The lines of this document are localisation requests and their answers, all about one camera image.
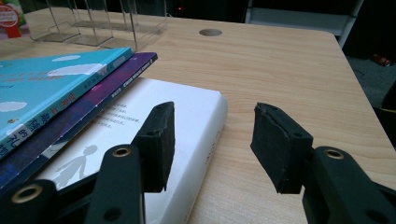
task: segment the wooden table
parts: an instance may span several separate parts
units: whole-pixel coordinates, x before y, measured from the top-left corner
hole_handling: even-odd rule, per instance
[[[219,29],[222,35],[199,31]],[[0,59],[94,49],[0,41]],[[302,195],[280,195],[253,155],[257,102],[282,108],[314,147],[350,153],[374,181],[396,189],[396,153],[333,35],[317,31],[170,18],[142,51],[157,61],[144,77],[218,90],[229,114],[190,223],[305,223]]]

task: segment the stack of books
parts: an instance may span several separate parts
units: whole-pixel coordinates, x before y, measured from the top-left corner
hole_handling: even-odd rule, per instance
[[[172,101],[174,162],[166,191],[145,194],[146,217],[187,222],[228,106],[218,91],[139,77],[157,59],[119,48],[0,61],[0,197],[33,178],[62,189],[95,174],[108,149],[130,144],[150,110]]]

